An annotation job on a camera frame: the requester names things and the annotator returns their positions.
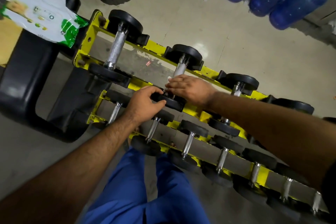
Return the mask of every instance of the hand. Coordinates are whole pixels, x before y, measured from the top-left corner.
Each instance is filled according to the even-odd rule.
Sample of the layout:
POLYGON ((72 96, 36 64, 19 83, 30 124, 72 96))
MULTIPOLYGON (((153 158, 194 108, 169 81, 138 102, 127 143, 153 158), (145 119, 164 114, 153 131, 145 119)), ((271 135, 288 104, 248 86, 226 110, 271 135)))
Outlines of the hand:
POLYGON ((166 100, 152 103, 149 97, 154 92, 163 94, 163 91, 155 86, 145 86, 137 90, 129 101, 123 116, 128 117, 137 126, 153 118, 166 104, 166 100))
POLYGON ((217 92, 210 83, 185 74, 170 78, 165 86, 172 94, 203 108, 209 107, 212 96, 217 92))

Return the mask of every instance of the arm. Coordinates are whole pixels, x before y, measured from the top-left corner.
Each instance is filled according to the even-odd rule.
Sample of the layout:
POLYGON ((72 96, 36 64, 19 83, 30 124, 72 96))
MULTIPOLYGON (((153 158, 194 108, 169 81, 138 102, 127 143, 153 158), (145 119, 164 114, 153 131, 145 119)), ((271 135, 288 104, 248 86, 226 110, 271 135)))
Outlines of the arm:
POLYGON ((74 223, 124 140, 165 106, 154 92, 136 91, 118 120, 2 200, 0 223, 74 223))
POLYGON ((204 80, 187 75, 170 79, 166 87, 238 124, 320 189, 336 159, 335 125, 288 108, 219 92, 204 80))

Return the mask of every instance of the person's right arm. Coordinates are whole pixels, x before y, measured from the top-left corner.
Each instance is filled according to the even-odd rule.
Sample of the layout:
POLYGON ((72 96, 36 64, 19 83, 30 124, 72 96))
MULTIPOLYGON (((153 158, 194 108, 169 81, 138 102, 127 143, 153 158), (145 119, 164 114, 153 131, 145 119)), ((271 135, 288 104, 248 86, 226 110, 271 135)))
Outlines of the person's right arm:
POLYGON ((336 160, 336 125, 292 109, 217 91, 202 79, 180 75, 166 87, 188 102, 233 121, 320 190, 336 160))

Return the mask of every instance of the blue pants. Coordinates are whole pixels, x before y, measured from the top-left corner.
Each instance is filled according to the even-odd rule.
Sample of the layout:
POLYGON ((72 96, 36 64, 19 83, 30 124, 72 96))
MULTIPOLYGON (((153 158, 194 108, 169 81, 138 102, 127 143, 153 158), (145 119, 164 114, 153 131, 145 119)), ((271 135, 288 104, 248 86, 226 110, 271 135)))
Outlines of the blue pants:
POLYGON ((157 199, 151 202, 147 202, 144 168, 145 156, 130 148, 83 223, 210 224, 186 175, 166 154, 156 161, 157 199))

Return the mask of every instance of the person's left arm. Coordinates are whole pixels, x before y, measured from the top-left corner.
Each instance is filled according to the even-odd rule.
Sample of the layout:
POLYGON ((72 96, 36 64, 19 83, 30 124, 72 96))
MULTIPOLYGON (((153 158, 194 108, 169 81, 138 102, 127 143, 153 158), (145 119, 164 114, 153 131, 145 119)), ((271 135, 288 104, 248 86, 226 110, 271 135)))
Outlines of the person's left arm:
POLYGON ((166 104, 157 87, 136 91, 123 115, 0 202, 0 223, 74 223, 125 139, 166 104))

